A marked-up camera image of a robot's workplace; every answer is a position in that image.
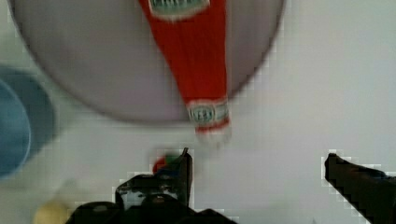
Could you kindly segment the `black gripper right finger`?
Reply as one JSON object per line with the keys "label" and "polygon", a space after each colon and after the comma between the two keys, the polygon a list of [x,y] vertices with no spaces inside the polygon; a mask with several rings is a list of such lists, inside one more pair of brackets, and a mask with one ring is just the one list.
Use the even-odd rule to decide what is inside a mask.
{"label": "black gripper right finger", "polygon": [[325,179],[371,224],[395,224],[395,177],[330,153]]}

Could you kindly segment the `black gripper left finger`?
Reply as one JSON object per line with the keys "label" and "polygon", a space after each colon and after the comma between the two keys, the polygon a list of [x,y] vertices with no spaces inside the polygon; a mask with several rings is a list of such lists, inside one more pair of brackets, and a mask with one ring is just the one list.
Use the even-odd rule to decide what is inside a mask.
{"label": "black gripper left finger", "polygon": [[165,194],[188,205],[191,195],[192,157],[185,147],[180,155],[166,155],[165,165],[152,175],[136,175],[115,191],[120,207],[140,206],[151,195]]}

